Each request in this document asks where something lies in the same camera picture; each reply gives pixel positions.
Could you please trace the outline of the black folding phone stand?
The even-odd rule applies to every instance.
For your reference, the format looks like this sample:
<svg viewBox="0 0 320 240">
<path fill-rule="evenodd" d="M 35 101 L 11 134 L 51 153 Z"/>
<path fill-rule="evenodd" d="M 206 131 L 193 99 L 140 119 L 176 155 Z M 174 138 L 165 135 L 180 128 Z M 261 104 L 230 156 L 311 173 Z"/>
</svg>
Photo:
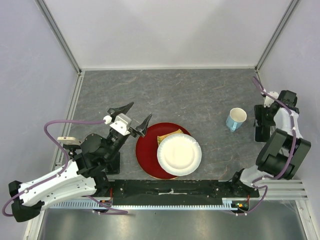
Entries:
<svg viewBox="0 0 320 240">
<path fill-rule="evenodd" d="M 120 173 L 120 152 L 117 152 L 114 158 L 107 163 L 105 167 L 106 175 L 118 175 Z"/>
</svg>

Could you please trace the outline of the pink case smartphone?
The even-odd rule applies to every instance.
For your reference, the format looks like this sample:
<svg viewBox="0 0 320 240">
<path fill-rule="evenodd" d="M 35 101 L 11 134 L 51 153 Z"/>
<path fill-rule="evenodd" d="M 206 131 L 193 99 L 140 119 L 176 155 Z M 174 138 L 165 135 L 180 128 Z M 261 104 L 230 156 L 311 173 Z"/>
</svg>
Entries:
<svg viewBox="0 0 320 240">
<path fill-rule="evenodd" d="M 59 136 L 57 138 L 57 141 L 62 143 L 63 145 L 72 145 L 72 146 L 80 146 L 82 143 L 78 138 L 72 137 L 72 136 Z"/>
</svg>

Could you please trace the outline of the black smartphone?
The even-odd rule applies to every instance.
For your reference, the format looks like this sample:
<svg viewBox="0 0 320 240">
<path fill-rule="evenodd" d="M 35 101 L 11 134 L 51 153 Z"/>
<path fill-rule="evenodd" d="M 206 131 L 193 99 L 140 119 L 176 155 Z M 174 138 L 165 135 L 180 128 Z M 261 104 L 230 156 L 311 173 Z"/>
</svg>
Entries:
<svg viewBox="0 0 320 240">
<path fill-rule="evenodd" d="M 254 140 L 259 143 L 266 143 L 270 138 L 271 126 L 255 126 Z"/>
</svg>

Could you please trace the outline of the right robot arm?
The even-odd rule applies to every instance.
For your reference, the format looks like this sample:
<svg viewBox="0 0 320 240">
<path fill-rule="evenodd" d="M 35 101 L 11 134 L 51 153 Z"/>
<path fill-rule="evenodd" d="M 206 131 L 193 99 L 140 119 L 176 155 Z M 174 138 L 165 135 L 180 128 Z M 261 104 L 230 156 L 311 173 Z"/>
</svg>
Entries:
<svg viewBox="0 0 320 240">
<path fill-rule="evenodd" d="M 235 197 L 250 194 L 264 179 L 292 179 L 311 148 L 299 131 L 297 94 L 282 90 L 263 97 L 264 103 L 254 106 L 254 140 L 265 145 L 254 166 L 233 175 L 229 191 Z"/>
</svg>

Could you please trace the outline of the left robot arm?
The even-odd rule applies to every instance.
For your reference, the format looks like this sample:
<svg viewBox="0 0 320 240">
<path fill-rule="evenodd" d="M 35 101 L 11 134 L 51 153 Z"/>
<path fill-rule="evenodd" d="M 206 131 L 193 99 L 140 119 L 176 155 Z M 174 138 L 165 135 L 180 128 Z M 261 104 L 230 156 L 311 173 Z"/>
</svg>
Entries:
<svg viewBox="0 0 320 240">
<path fill-rule="evenodd" d="M 47 122 L 45 134 L 65 155 L 65 164 L 29 182 L 9 183 L 10 199 L 4 204 L 2 214 L 13 217 L 18 223 L 37 217 L 47 208 L 77 197 L 104 197 L 111 191 L 108 175 L 120 173 L 120 149 L 127 139 L 144 137 L 152 115 L 133 128 L 132 120 L 126 115 L 133 103 L 110 108 L 99 121 L 59 119 Z M 107 137 L 91 133 L 80 141 L 74 137 L 62 136 L 54 139 L 48 126 L 57 123 L 109 126 Z"/>
</svg>

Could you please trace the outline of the red round plate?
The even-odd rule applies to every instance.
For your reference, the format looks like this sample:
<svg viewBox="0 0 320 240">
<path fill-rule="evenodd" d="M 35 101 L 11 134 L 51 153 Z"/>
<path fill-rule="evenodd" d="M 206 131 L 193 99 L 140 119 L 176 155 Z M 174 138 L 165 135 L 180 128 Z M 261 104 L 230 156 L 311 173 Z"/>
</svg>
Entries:
<svg viewBox="0 0 320 240">
<path fill-rule="evenodd" d="M 149 126 L 144 137 L 139 137 L 135 147 L 136 159 L 140 167 L 151 177 L 161 180 L 175 179 L 177 176 L 166 172 L 159 164 L 157 158 L 158 140 L 157 137 L 171 134 L 180 130 L 183 134 L 191 135 L 182 126 L 160 122 Z"/>
</svg>

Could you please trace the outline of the yellow sponge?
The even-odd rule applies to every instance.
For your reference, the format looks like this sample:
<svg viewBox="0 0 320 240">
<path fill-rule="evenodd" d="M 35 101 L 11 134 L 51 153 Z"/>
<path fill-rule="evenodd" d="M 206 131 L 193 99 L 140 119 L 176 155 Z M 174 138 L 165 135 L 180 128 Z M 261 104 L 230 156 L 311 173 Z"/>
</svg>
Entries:
<svg viewBox="0 0 320 240">
<path fill-rule="evenodd" d="M 159 145 L 161 144 L 161 142 L 162 142 L 165 138 L 167 138 L 167 137 L 169 137 L 169 136 L 171 136 L 171 135 L 183 134 L 183 133 L 184 133 L 184 132 L 183 132 L 181 129 L 178 129 L 178 130 L 176 130 L 176 131 L 167 133 L 167 134 L 165 134 L 165 135 L 157 136 L 157 145 L 159 146 Z"/>
</svg>

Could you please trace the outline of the blue white paper cup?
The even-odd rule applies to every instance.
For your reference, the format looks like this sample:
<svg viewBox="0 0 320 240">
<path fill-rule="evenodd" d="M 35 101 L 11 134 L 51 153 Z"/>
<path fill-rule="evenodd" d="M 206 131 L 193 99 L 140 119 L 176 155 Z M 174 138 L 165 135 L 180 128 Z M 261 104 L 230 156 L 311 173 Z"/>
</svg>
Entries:
<svg viewBox="0 0 320 240">
<path fill-rule="evenodd" d="M 226 119 L 226 126 L 231 132 L 235 132 L 247 120 L 247 113 L 239 107 L 232 108 Z"/>
</svg>

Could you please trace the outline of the white paper plate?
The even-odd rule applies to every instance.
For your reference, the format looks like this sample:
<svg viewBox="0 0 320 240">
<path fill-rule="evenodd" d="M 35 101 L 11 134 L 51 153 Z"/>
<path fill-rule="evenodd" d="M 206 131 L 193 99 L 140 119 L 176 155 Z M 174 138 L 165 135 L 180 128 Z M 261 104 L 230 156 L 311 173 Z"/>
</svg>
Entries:
<svg viewBox="0 0 320 240">
<path fill-rule="evenodd" d="M 176 133 L 162 140 L 156 156 L 163 170 L 181 177 L 197 170 L 202 161 L 202 149 L 192 136 Z"/>
</svg>

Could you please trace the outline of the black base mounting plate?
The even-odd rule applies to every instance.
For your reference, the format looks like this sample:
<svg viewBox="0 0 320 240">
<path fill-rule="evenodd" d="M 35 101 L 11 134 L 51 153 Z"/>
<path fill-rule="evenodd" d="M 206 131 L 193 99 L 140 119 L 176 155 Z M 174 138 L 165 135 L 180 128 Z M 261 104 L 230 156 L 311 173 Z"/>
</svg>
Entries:
<svg viewBox="0 0 320 240">
<path fill-rule="evenodd" d="M 217 203 L 222 198 L 258 198 L 257 190 L 230 181 L 218 180 L 110 180 L 96 197 L 111 197 L 121 204 Z"/>
</svg>

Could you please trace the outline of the right aluminium frame post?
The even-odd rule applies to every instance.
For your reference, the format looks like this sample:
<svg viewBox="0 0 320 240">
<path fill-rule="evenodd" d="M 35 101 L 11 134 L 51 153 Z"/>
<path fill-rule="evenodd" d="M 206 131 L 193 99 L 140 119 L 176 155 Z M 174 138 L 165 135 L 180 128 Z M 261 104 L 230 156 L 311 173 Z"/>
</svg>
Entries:
<svg viewBox="0 0 320 240">
<path fill-rule="evenodd" d="M 280 38 L 282 32 L 284 31 L 286 25 L 290 21 L 292 15 L 294 14 L 296 8 L 300 4 L 300 0 L 291 0 L 282 15 L 279 23 L 277 24 L 270 40 L 268 41 L 266 47 L 264 48 L 257 64 L 255 65 L 254 69 L 256 74 L 262 69 L 264 63 L 266 62 L 268 56 L 270 55 L 271 51 L 273 50 L 274 46 L 276 45 L 278 39 Z"/>
</svg>

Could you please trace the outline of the aluminium frame post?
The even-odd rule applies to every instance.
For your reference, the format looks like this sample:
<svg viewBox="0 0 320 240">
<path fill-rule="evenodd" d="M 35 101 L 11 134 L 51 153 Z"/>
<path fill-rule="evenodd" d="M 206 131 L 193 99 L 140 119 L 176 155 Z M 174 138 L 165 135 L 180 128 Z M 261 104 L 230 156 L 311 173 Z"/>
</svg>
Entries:
<svg viewBox="0 0 320 240">
<path fill-rule="evenodd" d="M 35 0 L 35 3 L 37 4 L 38 8 L 40 9 L 42 15 L 44 16 L 46 22 L 48 23 L 50 29 L 52 30 L 55 38 L 57 39 L 59 45 L 61 46 L 63 52 L 67 56 L 70 64 L 76 71 L 78 75 L 82 73 L 82 69 L 80 65 L 78 64 L 75 56 L 73 55 L 69 45 L 67 44 L 66 39 L 64 38 L 58 24 L 55 21 L 54 16 L 52 15 L 49 7 L 46 4 L 45 0 Z"/>
<path fill-rule="evenodd" d="M 277 24 L 270 40 L 268 41 L 266 47 L 264 48 L 257 64 L 255 65 L 254 69 L 256 74 L 262 69 L 264 63 L 266 62 L 268 56 L 270 55 L 271 51 L 273 50 L 274 46 L 276 45 L 278 39 L 280 38 L 282 32 L 284 31 L 286 25 L 290 21 L 292 15 L 294 14 L 296 8 L 300 4 L 300 0 L 291 0 L 282 15 L 279 23 Z"/>
</svg>

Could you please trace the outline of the left aluminium frame post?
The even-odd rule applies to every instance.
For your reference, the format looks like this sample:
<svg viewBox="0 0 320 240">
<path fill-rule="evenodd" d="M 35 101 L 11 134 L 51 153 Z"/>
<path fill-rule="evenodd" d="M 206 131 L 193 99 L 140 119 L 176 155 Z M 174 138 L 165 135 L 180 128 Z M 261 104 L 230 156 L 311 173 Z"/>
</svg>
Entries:
<svg viewBox="0 0 320 240">
<path fill-rule="evenodd" d="M 75 56 L 73 55 L 69 45 L 67 44 L 66 39 L 64 38 L 58 24 L 55 21 L 54 16 L 52 15 L 49 7 L 46 4 L 45 0 L 35 0 L 35 3 L 37 4 L 38 8 L 40 9 L 42 15 L 44 16 L 46 22 L 48 23 L 50 29 L 52 30 L 55 38 L 57 39 L 59 45 L 61 46 L 63 52 L 67 56 L 70 64 L 76 71 L 78 75 L 82 73 L 82 69 L 80 65 L 78 64 Z"/>
</svg>

